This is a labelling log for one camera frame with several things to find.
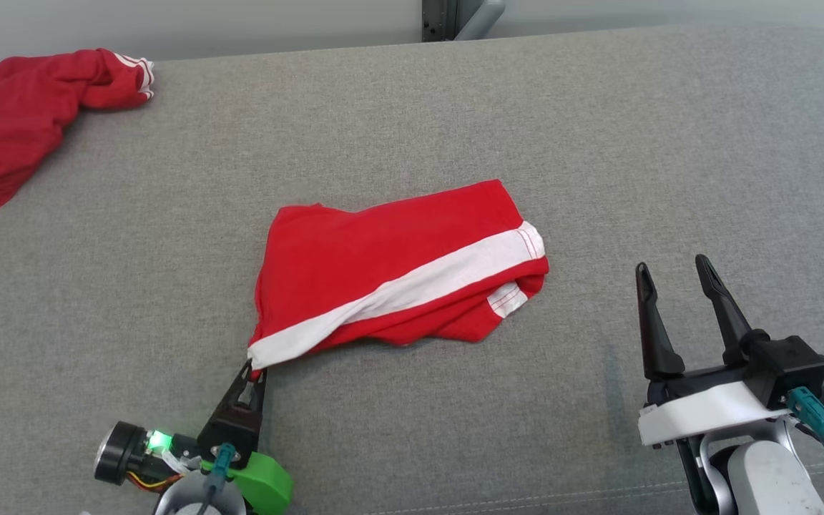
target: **clothing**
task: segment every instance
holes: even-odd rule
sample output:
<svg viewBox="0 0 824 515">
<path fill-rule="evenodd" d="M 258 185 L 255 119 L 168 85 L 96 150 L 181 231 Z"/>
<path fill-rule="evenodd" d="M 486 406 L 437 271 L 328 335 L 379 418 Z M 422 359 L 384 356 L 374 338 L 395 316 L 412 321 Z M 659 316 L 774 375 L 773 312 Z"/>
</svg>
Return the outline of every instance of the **clothing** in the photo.
<svg viewBox="0 0 824 515">
<path fill-rule="evenodd" d="M 152 66 L 106 49 L 0 62 L 0 207 L 62 143 L 80 107 L 125 109 L 151 98 Z"/>
<path fill-rule="evenodd" d="M 500 180 L 362 212 L 288 206 L 269 228 L 248 355 L 258 371 L 363 336 L 477 342 L 548 272 Z"/>
</svg>

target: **gray couch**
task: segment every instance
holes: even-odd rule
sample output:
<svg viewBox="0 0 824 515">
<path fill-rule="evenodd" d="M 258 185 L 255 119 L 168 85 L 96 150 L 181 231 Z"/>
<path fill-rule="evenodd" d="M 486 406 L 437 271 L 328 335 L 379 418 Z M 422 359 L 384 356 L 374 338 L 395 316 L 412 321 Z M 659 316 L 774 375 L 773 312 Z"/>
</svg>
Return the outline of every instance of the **gray couch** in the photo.
<svg viewBox="0 0 824 515">
<path fill-rule="evenodd" d="M 275 366 L 291 513 L 690 513 L 641 446 L 634 265 L 689 368 L 720 362 L 693 257 L 824 352 L 824 31 L 670 26 L 162 62 L 0 209 L 0 513 L 150 512 L 92 478 L 117 420 L 196 434 L 245 359 L 265 232 L 501 178 L 545 289 L 483 343 Z M 824 496 L 824 451 L 797 439 Z"/>
</svg>

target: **green led light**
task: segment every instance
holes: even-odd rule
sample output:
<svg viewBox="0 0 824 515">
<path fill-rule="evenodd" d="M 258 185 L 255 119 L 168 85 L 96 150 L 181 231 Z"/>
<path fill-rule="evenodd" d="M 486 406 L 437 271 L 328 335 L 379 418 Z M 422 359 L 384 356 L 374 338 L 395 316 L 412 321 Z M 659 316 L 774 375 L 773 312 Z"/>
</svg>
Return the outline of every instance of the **green led light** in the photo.
<svg viewBox="0 0 824 515">
<path fill-rule="evenodd" d="M 163 434 L 161 431 L 152 431 L 151 438 L 148 439 L 148 450 L 156 453 L 161 453 L 164 450 L 170 449 L 170 441 L 174 437 L 169 434 Z"/>
</svg>

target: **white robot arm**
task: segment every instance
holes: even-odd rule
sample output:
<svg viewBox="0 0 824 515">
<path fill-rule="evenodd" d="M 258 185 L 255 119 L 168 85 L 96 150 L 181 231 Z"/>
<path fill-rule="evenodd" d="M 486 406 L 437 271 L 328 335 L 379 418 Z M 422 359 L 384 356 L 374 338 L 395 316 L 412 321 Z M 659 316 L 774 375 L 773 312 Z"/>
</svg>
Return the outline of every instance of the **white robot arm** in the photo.
<svg viewBox="0 0 824 515">
<path fill-rule="evenodd" d="M 775 341 L 753 330 L 707 257 L 695 261 L 723 336 L 724 365 L 685 371 L 660 319 L 647 265 L 638 264 L 644 377 L 650 380 L 638 418 L 641 442 L 677 447 L 702 515 L 824 514 L 789 431 L 795 427 L 824 445 L 824 355 L 798 336 Z M 739 437 L 751 441 L 712 450 Z"/>
</svg>

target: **couch seam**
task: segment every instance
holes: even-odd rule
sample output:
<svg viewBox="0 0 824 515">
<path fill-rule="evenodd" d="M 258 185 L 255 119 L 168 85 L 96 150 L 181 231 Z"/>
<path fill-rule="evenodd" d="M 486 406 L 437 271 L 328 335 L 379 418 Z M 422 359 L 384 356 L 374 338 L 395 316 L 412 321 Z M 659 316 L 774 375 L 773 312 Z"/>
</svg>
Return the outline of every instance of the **couch seam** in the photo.
<svg viewBox="0 0 824 515">
<path fill-rule="evenodd" d="M 824 466 L 824 463 L 814 463 L 814 465 L 807 465 L 807 469 L 810 467 L 815 466 Z M 824 470 L 821 472 L 813 472 L 810 476 L 819 476 L 824 474 Z M 570 492 L 566 494 L 550 494 L 546 496 L 524 496 L 523 498 L 515 498 L 515 499 L 499 499 L 499 501 L 480 501 L 480 502 L 466 502 L 462 504 L 449 504 L 445 506 L 429 506 L 428 508 L 409 508 L 409 509 L 393 509 L 392 511 L 369 511 L 363 513 L 363 515 L 396 515 L 398 513 L 413 513 L 419 511 L 435 511 L 436 509 L 455 509 L 455 508 L 471 508 L 472 506 L 488 506 L 491 504 L 501 504 L 504 502 L 520 502 L 520 501 L 538 501 L 539 499 L 553 499 L 553 498 L 560 498 L 560 496 L 581 496 L 581 495 L 589 495 L 589 494 L 602 494 L 602 493 L 609 493 L 609 492 L 622 492 L 625 490 L 637 490 L 637 489 L 655 489 L 658 486 L 673 486 L 673 485 L 683 485 L 684 481 L 673 481 L 670 483 L 658 483 L 657 485 L 641 485 L 641 486 L 624 486 L 624 488 L 620 489 L 604 489 L 604 490 L 587 490 L 583 492 Z M 671 489 L 671 490 L 657 490 L 654 492 L 643 492 L 643 493 L 634 493 L 628 495 L 621 495 L 621 496 L 599 496 L 599 498 L 593 499 L 570 499 L 570 501 L 554 501 L 554 502 L 544 502 L 539 504 L 524 504 L 520 506 L 503 506 L 503 508 L 490 508 L 490 509 L 477 509 L 476 511 L 458 511 L 452 513 L 452 515 L 472 515 L 474 513 L 485 513 L 490 511 L 509 511 L 509 509 L 522 509 L 522 508 L 536 508 L 537 506 L 555 506 L 560 504 L 574 504 L 578 502 L 593 502 L 593 501 L 607 501 L 607 499 L 626 499 L 631 498 L 631 496 L 650 496 L 650 495 L 657 495 L 657 494 L 664 494 L 664 493 L 672 493 L 672 492 L 684 492 L 686 489 Z"/>
</svg>

